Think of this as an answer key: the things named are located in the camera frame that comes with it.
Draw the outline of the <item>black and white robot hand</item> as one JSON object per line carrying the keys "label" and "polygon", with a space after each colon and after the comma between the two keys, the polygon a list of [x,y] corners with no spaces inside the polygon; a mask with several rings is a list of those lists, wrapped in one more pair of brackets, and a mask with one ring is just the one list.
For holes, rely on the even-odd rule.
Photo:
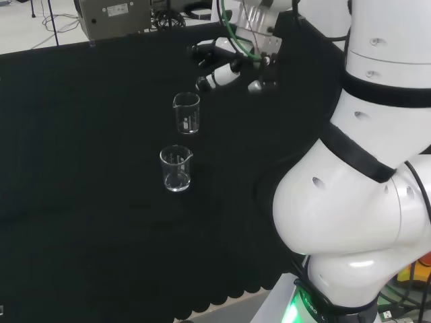
{"label": "black and white robot hand", "polygon": [[232,85],[245,67],[254,67],[259,72],[258,78],[247,87],[250,93],[257,94],[277,87],[277,55],[282,39],[243,29],[239,30],[236,39],[237,42],[227,37],[203,40],[189,48],[200,68],[212,66],[222,59],[228,60],[210,74],[197,78],[195,87],[198,91],[211,92]]}

